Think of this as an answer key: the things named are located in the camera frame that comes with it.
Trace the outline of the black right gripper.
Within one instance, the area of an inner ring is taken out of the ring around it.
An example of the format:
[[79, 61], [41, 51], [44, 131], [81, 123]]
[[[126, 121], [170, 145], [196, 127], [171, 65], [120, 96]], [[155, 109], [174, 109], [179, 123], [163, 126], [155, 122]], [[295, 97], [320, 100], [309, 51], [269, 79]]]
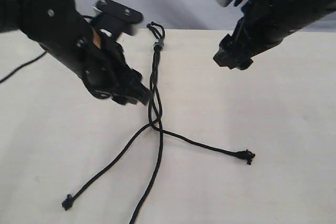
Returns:
[[286, 12], [284, 0], [248, 0], [241, 11], [243, 17], [220, 41], [213, 60], [220, 67], [243, 71], [254, 63], [252, 57], [282, 42]]

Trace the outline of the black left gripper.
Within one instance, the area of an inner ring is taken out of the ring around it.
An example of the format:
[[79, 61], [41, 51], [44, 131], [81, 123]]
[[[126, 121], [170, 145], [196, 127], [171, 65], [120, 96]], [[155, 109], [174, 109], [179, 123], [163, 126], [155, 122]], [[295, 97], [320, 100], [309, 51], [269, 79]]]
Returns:
[[131, 68], [121, 44], [102, 33], [76, 41], [78, 77], [88, 92], [99, 100], [111, 99], [117, 104], [147, 105], [151, 91], [142, 84], [142, 75]]

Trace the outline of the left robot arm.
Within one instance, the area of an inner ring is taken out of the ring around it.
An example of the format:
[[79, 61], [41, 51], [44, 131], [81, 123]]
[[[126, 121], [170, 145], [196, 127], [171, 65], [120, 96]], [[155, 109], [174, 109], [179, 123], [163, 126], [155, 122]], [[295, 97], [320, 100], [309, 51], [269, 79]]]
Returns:
[[147, 104], [150, 90], [131, 68], [118, 43], [133, 36], [141, 12], [112, 0], [98, 0], [96, 15], [78, 12], [75, 0], [1, 0], [1, 32], [19, 30], [71, 70], [97, 99]]

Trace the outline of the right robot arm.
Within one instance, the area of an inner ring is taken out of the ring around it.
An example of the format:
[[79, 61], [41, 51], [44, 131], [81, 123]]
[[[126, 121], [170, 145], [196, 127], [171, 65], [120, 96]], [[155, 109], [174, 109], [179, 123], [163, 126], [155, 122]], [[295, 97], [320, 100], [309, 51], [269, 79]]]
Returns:
[[[243, 0], [216, 0], [221, 7]], [[219, 43], [213, 57], [220, 67], [246, 70], [252, 58], [286, 37], [335, 12], [335, 0], [248, 0], [233, 34]]]

